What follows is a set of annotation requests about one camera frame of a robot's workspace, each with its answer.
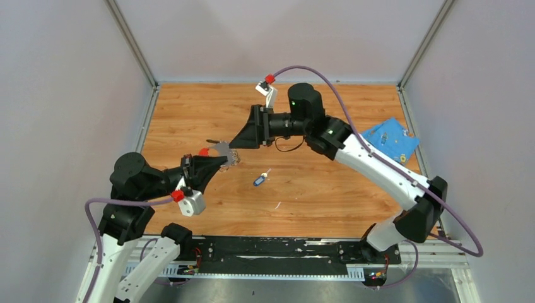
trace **wooden table surface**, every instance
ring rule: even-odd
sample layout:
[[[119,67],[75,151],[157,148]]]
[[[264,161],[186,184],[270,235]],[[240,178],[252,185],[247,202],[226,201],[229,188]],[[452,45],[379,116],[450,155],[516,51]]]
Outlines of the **wooden table surface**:
[[[180,165],[186,153],[209,145],[206,139],[230,141],[245,124],[252,104],[263,104],[255,84],[163,85],[148,130],[143,155],[152,167]],[[287,90],[276,84],[275,112],[289,111]],[[326,113],[344,119],[343,111],[326,85],[314,85]],[[405,125],[394,85],[336,85],[359,132],[395,117]],[[293,147],[301,138],[279,140]],[[375,222],[401,208],[381,188],[361,174],[314,153],[304,144],[281,153],[274,146],[238,150],[241,162],[218,172],[208,184],[206,209],[195,217],[182,216],[175,203],[155,206],[146,228],[159,234],[170,222],[201,235],[265,235],[291,237],[361,237]],[[268,179],[253,181],[272,169]],[[407,168],[419,172],[413,155]]]

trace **enclosure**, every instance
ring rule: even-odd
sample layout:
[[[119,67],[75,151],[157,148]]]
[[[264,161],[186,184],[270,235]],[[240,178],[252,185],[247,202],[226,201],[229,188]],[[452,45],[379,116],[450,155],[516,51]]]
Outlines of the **enclosure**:
[[[420,139],[405,167],[447,180],[446,202],[484,255],[429,238],[418,244],[411,278],[378,292],[352,280],[350,267],[347,275],[299,269],[269,278],[227,267],[179,287],[153,285],[141,302],[530,302],[535,295],[525,287],[535,270],[528,255],[535,249],[528,184],[535,177],[535,4],[53,0],[0,7],[2,302],[82,301],[96,257],[84,203],[110,197],[115,161],[139,152],[169,169],[207,139],[232,140],[250,106],[266,100],[257,83],[294,64],[334,83],[359,133],[393,117]],[[301,82],[321,93],[328,115],[346,119],[329,86],[303,70],[273,83],[276,112],[290,110],[287,91]],[[301,139],[279,142],[291,148]],[[342,247],[401,210],[377,182],[306,144],[238,154],[240,163],[210,180],[200,215],[183,216],[175,203],[154,206],[126,273],[170,223],[215,247],[273,238],[305,239],[292,249]],[[97,221],[102,209],[91,207]],[[446,211],[433,232],[475,250]],[[411,271],[416,254],[402,242],[396,258],[387,285]]]

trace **red connector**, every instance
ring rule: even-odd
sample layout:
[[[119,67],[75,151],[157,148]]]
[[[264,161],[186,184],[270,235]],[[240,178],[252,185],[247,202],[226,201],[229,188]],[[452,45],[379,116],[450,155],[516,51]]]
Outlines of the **red connector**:
[[[275,82],[275,77],[272,74],[267,75],[264,80],[266,80],[267,84],[272,84]]]
[[[205,157],[208,157],[208,152],[210,151],[210,149],[208,147],[205,147],[203,149],[201,149],[199,151],[199,156],[205,156]]]
[[[185,194],[183,191],[174,191],[171,193],[171,197],[173,197],[173,201],[180,202],[180,200],[184,199]]]

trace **blue cloth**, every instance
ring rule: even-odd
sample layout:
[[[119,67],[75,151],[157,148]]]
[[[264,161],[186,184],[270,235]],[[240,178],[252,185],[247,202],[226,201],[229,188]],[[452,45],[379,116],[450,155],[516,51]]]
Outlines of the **blue cloth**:
[[[395,118],[366,130],[362,136],[376,149],[402,165],[409,161],[420,144],[420,139],[410,134]]]

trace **blue plastic bag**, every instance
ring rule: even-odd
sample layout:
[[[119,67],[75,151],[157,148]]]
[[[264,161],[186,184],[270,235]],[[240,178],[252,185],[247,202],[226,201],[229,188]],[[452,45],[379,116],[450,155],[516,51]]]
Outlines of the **blue plastic bag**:
[[[402,165],[409,161],[420,144],[420,140],[409,133],[395,118],[366,130],[362,136],[376,149]]]

